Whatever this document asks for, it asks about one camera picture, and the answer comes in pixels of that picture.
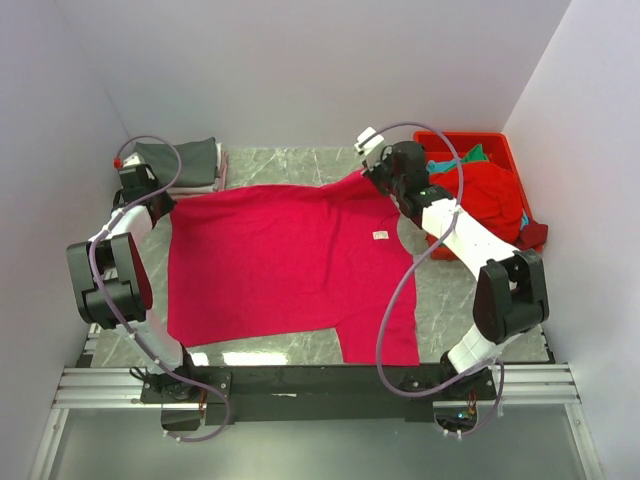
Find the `crimson t shirt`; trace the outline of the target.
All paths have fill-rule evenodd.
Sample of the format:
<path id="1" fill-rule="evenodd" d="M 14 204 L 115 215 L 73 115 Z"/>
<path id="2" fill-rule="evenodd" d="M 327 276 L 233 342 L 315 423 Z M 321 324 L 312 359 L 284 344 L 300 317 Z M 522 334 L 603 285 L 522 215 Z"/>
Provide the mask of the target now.
<path id="1" fill-rule="evenodd" d="M 417 365 L 399 218 L 358 172 L 181 200 L 170 216 L 169 334 L 195 347 L 332 329 L 347 363 Z"/>

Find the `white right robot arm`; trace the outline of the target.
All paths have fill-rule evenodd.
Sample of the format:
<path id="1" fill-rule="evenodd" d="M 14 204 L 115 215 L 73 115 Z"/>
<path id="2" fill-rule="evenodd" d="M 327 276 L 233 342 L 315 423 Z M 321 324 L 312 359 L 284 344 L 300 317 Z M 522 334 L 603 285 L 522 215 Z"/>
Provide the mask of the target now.
<path id="1" fill-rule="evenodd" d="M 542 324 L 549 316 L 541 256 L 501 240 L 464 210 L 460 192 L 450 193 L 430 181 L 426 152 L 417 142 L 388 145 L 381 137 L 354 146 L 363 174 L 401 213 L 435 236 L 465 265 L 476 281 L 473 325 L 441 361 L 439 385 L 405 391 L 380 379 L 392 393 L 424 398 L 442 392 L 460 399 L 474 386 L 473 375 L 497 362 L 504 347 Z"/>

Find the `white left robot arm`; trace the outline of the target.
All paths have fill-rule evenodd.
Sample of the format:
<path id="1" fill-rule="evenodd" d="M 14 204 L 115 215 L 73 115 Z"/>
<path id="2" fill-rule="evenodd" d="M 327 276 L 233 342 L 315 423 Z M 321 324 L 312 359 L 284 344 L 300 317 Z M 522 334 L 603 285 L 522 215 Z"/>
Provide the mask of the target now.
<path id="1" fill-rule="evenodd" d="M 176 401 L 193 399 L 200 378 L 185 347 L 156 315 L 152 287 L 138 245 L 176 205 L 152 168 L 133 155 L 119 163 L 121 189 L 107 223 L 85 242 L 67 247 L 66 258 L 81 318 L 111 330 L 144 359 L 132 373 Z"/>

